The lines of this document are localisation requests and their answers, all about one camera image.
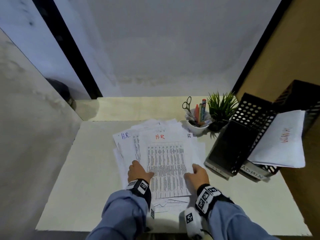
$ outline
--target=desk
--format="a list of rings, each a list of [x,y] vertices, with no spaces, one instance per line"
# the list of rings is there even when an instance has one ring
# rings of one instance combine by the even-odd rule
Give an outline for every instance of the desk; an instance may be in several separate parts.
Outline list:
[[[84,121],[69,151],[42,213],[37,230],[91,231],[100,221],[103,206],[114,191],[121,189],[112,135],[140,121]],[[214,144],[210,135],[206,155]],[[272,235],[311,233],[281,175],[270,182],[254,183],[238,174],[228,181],[207,169],[211,185],[240,205],[250,219]],[[156,213],[155,232],[185,232],[179,216]]]

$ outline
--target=stack of papers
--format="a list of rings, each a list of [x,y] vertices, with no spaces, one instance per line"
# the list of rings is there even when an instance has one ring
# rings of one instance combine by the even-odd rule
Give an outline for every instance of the stack of papers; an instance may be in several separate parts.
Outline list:
[[[192,164],[203,165],[205,143],[182,128],[175,119],[151,119],[113,135],[122,187],[128,185],[128,170],[137,160],[146,172],[154,172],[150,181],[155,212],[181,212],[191,198],[184,174],[193,173]]]
[[[262,136],[248,160],[255,164],[305,167],[302,130],[305,111],[279,113]]]

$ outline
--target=white wall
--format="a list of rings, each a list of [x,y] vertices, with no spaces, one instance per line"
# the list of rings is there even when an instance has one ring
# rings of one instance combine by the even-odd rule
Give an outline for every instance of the white wall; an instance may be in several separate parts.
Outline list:
[[[103,96],[119,97],[230,91],[281,0],[54,1]]]
[[[82,120],[0,29],[0,239],[29,239]]]
[[[66,84],[74,99],[90,99],[32,0],[0,0],[0,28],[43,76]]]

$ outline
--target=potted plant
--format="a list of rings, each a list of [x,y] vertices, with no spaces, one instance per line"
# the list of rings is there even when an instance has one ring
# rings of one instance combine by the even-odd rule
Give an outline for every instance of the potted plant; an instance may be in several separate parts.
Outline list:
[[[213,132],[219,132],[222,127],[228,124],[236,110],[238,101],[232,92],[224,93],[220,98],[219,93],[209,94],[207,104],[212,118],[212,124],[208,127]]]

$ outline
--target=scissors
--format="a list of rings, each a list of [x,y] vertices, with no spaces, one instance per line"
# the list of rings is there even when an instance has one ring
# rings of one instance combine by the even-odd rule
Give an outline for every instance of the scissors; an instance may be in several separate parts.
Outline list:
[[[188,110],[191,113],[190,104],[191,104],[191,97],[189,96],[188,99],[186,100],[186,102],[183,102],[182,108]]]

